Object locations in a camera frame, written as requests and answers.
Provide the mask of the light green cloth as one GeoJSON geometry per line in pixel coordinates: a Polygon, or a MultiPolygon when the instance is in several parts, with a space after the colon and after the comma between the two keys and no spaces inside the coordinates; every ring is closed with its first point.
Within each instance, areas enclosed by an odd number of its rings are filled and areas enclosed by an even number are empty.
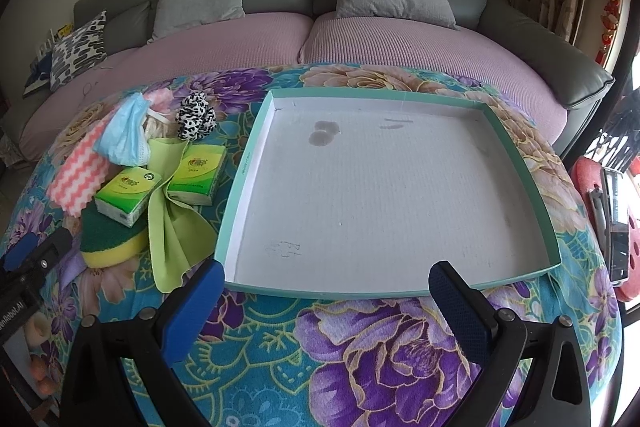
{"type": "Polygon", "coordinates": [[[168,196],[188,143],[177,138],[152,139],[148,168],[160,176],[160,184],[148,202],[149,250],[156,288],[169,294],[182,285],[182,278],[195,265],[213,254],[217,234],[192,206],[168,196]]]}

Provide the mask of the yellow green sponge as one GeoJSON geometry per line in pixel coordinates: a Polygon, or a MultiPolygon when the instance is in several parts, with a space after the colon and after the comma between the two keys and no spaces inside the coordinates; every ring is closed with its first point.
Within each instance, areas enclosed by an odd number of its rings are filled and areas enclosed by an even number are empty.
{"type": "Polygon", "coordinates": [[[80,253],[90,269],[119,265],[149,247],[146,220],[140,218],[131,228],[102,215],[95,202],[81,211],[80,253]]]}

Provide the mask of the pink white zigzag towel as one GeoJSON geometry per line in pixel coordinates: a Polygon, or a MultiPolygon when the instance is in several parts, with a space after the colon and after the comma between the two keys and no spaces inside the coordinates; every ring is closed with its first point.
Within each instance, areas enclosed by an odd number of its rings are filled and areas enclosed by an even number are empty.
{"type": "MultiPolygon", "coordinates": [[[[172,93],[167,88],[157,89],[142,95],[145,100],[151,102],[149,109],[163,114],[172,100],[172,93]]],[[[52,184],[47,189],[48,197],[67,216],[78,218],[81,211],[87,207],[90,200],[99,191],[112,167],[119,166],[96,153],[93,150],[93,144],[99,139],[102,131],[122,103],[116,105],[110,113],[94,124],[74,146],[72,153],[63,162],[52,184]]]]}

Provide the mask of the green tissue pack front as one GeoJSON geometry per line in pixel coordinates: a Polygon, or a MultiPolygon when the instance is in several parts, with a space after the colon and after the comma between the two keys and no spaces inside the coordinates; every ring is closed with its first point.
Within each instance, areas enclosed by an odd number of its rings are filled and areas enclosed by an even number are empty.
{"type": "Polygon", "coordinates": [[[132,228],[148,205],[162,177],[149,169],[122,169],[94,195],[96,210],[120,225],[132,228]]]}

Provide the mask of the green tissue pack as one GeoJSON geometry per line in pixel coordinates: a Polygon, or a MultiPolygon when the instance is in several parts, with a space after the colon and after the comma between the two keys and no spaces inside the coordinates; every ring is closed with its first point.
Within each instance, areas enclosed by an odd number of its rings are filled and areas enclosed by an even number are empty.
{"type": "Polygon", "coordinates": [[[148,205],[162,177],[149,169],[122,169],[94,195],[96,210],[120,225],[132,228],[148,205]]]}
{"type": "Polygon", "coordinates": [[[167,185],[167,196],[186,205],[213,205],[226,158],[223,145],[189,145],[167,185]]]}

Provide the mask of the blue face mask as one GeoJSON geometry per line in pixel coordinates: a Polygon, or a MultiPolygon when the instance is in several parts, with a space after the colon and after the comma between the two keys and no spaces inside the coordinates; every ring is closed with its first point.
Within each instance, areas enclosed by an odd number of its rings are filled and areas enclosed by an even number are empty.
{"type": "Polygon", "coordinates": [[[93,144],[93,150],[114,165],[148,165],[151,150],[143,123],[150,107],[151,102],[145,100],[141,93],[128,96],[93,144]]]}

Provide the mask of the cream lace scrunchie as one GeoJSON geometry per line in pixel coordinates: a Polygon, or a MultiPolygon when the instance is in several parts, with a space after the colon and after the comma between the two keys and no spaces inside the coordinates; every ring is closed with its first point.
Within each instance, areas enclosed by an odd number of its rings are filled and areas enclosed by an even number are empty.
{"type": "Polygon", "coordinates": [[[178,133],[178,124],[174,113],[158,113],[149,109],[142,124],[145,139],[148,141],[160,138],[175,138],[178,133]]]}

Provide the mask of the purple wipes packet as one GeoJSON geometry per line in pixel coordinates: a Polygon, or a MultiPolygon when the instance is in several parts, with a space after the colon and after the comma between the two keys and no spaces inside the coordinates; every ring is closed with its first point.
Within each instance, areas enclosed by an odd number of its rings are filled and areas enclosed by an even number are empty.
{"type": "Polygon", "coordinates": [[[70,251],[66,254],[56,268],[60,291],[64,291],[85,269],[87,269],[87,265],[79,251],[70,251]]]}

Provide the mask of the floral blanket table cover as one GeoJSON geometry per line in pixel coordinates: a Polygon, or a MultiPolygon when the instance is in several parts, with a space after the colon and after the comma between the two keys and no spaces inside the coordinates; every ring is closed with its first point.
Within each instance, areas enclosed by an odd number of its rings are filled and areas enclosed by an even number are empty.
{"type": "Polygon", "coordinates": [[[90,105],[38,162],[1,239],[72,239],[43,282],[29,362],[54,402],[82,322],[118,325],[159,308],[206,257],[226,286],[191,324],[172,368],[212,426],[440,426],[480,367],[428,290],[450,262],[520,321],[563,317],[586,399],[620,359],[623,327],[587,211],[533,112],[465,76],[395,66],[240,68],[125,90],[90,105]],[[215,113],[226,151],[207,206],[169,184],[186,143],[153,136],[160,176],[132,232],[93,206],[70,210],[63,173],[131,101],[215,113]]]}

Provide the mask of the teal white shallow tray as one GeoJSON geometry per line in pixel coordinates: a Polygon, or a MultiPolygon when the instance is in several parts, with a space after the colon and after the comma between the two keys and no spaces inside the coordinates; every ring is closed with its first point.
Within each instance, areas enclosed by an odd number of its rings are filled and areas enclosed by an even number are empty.
{"type": "Polygon", "coordinates": [[[268,93],[215,257],[236,291],[311,299],[424,295],[442,260],[475,288],[561,261],[534,179],[488,105],[349,88],[268,93]]]}

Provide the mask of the books beside sofa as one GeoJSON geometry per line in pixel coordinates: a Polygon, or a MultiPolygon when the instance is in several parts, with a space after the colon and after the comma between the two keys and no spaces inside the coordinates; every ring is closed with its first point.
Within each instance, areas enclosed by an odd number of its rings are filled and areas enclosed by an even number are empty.
{"type": "Polygon", "coordinates": [[[48,30],[44,41],[36,47],[36,57],[29,66],[29,76],[25,82],[23,98],[49,87],[53,47],[55,43],[69,36],[73,29],[73,24],[65,24],[56,31],[48,30]]]}

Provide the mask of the red plastic stool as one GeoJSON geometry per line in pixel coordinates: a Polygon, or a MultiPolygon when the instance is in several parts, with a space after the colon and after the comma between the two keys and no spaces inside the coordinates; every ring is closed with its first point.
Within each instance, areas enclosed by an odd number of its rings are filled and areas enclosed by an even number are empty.
{"type": "Polygon", "coordinates": [[[617,299],[639,297],[639,193],[631,177],[581,157],[570,177],[584,200],[617,299]]]}

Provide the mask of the leopard print scrunchie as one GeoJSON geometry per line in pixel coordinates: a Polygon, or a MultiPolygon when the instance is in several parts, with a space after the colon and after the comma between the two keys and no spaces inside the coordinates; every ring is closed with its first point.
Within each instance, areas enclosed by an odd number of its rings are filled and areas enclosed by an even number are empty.
{"type": "Polygon", "coordinates": [[[209,105],[204,92],[192,92],[182,100],[176,121],[178,138],[189,142],[204,139],[217,127],[215,109],[209,105]]]}

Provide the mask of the black white patterned cushion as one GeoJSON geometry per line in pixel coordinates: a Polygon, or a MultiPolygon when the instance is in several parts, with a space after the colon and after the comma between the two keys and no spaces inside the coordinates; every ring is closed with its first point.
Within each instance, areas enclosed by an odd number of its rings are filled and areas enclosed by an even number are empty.
{"type": "Polygon", "coordinates": [[[106,12],[102,11],[84,26],[55,43],[51,52],[51,92],[58,91],[106,59],[105,26],[106,12]]]}

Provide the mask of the red hanging decoration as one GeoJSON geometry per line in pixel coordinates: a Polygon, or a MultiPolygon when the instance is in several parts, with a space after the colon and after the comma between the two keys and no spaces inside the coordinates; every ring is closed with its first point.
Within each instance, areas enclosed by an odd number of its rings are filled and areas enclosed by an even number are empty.
{"type": "Polygon", "coordinates": [[[600,16],[603,31],[600,37],[600,48],[596,55],[596,62],[602,67],[608,64],[615,38],[620,30],[624,1],[625,0],[608,0],[600,16]]]}

